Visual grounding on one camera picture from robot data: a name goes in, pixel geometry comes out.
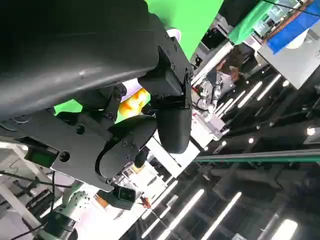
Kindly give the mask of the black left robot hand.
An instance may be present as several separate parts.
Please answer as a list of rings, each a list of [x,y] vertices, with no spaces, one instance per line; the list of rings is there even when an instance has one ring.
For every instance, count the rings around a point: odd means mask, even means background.
[[[3,0],[0,137],[110,192],[154,133],[189,144],[192,68],[143,0]]]

